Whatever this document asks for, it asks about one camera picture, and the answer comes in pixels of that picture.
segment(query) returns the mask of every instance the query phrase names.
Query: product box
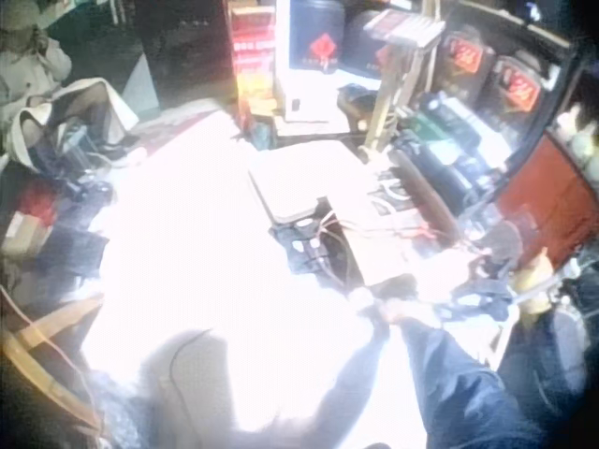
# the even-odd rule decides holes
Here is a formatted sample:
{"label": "product box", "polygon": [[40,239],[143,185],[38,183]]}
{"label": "product box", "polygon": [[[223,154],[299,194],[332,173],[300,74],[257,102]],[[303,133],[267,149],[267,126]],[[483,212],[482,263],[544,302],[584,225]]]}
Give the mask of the product box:
{"label": "product box", "polygon": [[275,9],[230,2],[228,27],[241,125],[248,113],[273,109]]}

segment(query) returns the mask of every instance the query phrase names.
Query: red sign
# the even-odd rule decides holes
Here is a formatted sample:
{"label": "red sign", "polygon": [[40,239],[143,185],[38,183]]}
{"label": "red sign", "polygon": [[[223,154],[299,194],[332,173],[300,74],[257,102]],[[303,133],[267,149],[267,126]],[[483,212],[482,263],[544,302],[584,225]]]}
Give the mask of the red sign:
{"label": "red sign", "polygon": [[449,42],[449,54],[459,68],[476,73],[483,60],[483,48],[464,39],[453,37]]}
{"label": "red sign", "polygon": [[533,110],[541,93],[541,86],[535,80],[511,65],[505,66],[500,85],[507,97],[524,112]]}
{"label": "red sign", "polygon": [[312,53],[321,60],[328,60],[335,52],[335,49],[337,49],[337,44],[333,42],[333,39],[327,33],[315,40],[310,46]]}

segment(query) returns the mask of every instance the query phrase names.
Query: hand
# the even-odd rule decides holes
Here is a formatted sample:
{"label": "hand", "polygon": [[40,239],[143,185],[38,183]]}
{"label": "hand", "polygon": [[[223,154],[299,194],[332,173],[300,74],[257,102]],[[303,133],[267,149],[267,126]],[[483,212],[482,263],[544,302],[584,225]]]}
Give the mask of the hand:
{"label": "hand", "polygon": [[378,310],[383,321],[389,325],[396,325],[403,319],[413,318],[429,327],[441,327],[432,305],[420,301],[390,299],[382,303]]}
{"label": "hand", "polygon": [[46,33],[44,30],[36,28],[34,30],[34,43],[37,52],[41,53],[42,55],[45,55],[46,50],[48,49],[48,45],[50,44],[48,33]]}
{"label": "hand", "polygon": [[41,95],[32,95],[27,98],[27,107],[28,108],[37,108],[39,105],[44,103],[48,103],[48,98]]}

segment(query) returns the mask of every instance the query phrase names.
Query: red cabinet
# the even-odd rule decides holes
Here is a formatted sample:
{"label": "red cabinet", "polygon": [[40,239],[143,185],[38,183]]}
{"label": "red cabinet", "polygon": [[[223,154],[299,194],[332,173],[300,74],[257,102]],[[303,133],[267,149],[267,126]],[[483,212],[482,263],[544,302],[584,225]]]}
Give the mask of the red cabinet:
{"label": "red cabinet", "polygon": [[598,229],[595,192],[560,145],[546,133],[498,200],[507,219],[520,217],[515,220],[520,224],[522,214],[531,219],[530,229],[521,229],[522,262],[547,247],[551,261],[558,266]]}

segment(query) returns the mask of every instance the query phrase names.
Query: dark blue sleeve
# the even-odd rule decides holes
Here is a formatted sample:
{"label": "dark blue sleeve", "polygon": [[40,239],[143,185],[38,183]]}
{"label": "dark blue sleeve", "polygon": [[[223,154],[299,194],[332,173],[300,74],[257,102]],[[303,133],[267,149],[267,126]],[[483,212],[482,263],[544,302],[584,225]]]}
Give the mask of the dark blue sleeve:
{"label": "dark blue sleeve", "polygon": [[542,447],[542,433],[494,371],[473,360],[444,330],[416,320],[401,327],[429,448]]}

